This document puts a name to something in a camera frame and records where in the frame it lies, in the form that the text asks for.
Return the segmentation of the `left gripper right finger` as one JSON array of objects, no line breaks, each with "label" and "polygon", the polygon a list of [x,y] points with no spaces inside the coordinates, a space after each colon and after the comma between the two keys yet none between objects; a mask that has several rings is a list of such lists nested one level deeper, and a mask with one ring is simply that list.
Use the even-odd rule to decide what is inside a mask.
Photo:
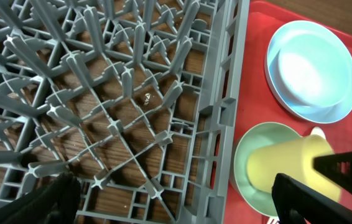
[{"label": "left gripper right finger", "polygon": [[352,224],[352,210],[286,174],[276,175],[271,195],[281,224]]}]

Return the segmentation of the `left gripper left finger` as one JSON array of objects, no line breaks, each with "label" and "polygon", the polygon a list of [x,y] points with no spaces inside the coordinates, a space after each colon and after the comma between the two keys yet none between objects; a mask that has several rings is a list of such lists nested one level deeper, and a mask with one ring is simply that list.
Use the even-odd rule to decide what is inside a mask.
[{"label": "left gripper left finger", "polygon": [[0,224],[71,224],[80,204],[81,183],[62,173],[48,185],[0,208]]}]

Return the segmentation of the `yellow plastic cup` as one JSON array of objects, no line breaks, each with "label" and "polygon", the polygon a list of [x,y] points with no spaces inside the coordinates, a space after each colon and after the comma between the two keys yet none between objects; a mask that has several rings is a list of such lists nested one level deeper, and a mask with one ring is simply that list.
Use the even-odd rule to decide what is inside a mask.
[{"label": "yellow plastic cup", "polygon": [[250,153],[246,165],[253,187],[271,192],[276,175],[283,173],[326,197],[339,202],[341,188],[314,169],[314,158],[334,154],[327,140],[310,135],[260,147]]}]

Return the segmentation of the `white plastic spoon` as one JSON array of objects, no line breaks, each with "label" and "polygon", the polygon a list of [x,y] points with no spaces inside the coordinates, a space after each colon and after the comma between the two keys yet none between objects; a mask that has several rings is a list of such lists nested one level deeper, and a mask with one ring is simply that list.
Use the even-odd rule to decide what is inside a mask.
[{"label": "white plastic spoon", "polygon": [[317,135],[317,136],[320,136],[321,138],[323,139],[326,139],[326,136],[325,136],[325,133],[323,132],[323,130],[316,126],[314,128],[312,128],[311,132],[310,132],[310,135]]}]

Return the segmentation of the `green saucer plate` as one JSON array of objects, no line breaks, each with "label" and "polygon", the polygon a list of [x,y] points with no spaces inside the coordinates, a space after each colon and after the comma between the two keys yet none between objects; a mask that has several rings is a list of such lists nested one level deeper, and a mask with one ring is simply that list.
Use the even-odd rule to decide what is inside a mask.
[{"label": "green saucer plate", "polygon": [[261,215],[275,217],[276,208],[270,192],[261,191],[249,181],[248,157],[260,147],[270,146],[300,138],[301,135],[281,123],[259,123],[249,129],[233,146],[229,181],[248,205]]}]

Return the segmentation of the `light blue bowl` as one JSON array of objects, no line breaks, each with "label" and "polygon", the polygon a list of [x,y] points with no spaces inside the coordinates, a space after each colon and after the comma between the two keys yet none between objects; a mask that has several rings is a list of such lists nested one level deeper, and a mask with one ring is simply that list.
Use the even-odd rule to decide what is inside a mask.
[{"label": "light blue bowl", "polygon": [[313,55],[282,49],[277,65],[285,87],[301,104],[326,108],[342,100],[337,74]]}]

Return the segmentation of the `grey plastic dishwasher rack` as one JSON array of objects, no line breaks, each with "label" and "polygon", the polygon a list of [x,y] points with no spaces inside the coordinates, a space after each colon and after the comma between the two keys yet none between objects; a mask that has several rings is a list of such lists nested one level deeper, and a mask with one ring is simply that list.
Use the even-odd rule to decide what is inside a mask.
[{"label": "grey plastic dishwasher rack", "polygon": [[0,208],[58,175],[76,223],[223,223],[249,1],[0,1]]}]

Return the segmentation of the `red plastic serving tray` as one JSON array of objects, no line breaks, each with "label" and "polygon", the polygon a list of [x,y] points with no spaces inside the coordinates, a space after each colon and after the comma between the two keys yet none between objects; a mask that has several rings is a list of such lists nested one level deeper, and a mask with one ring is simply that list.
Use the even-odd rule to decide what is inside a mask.
[{"label": "red plastic serving tray", "polygon": [[[244,48],[234,140],[236,142],[251,127],[275,121],[286,124],[299,134],[306,135],[314,124],[298,119],[286,111],[274,98],[264,72],[265,51],[273,33],[282,25],[305,16],[295,9],[268,1],[251,1]],[[352,55],[352,35],[330,26]],[[352,112],[334,124],[323,124],[326,137],[336,152],[352,151]]]}]

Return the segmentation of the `light blue round plate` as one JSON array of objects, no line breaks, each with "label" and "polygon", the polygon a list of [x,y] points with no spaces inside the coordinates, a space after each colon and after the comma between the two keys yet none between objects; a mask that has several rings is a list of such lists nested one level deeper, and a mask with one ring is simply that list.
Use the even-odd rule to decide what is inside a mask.
[{"label": "light blue round plate", "polygon": [[280,26],[265,54],[266,80],[293,115],[335,123],[352,110],[352,56],[330,29],[310,21]]}]

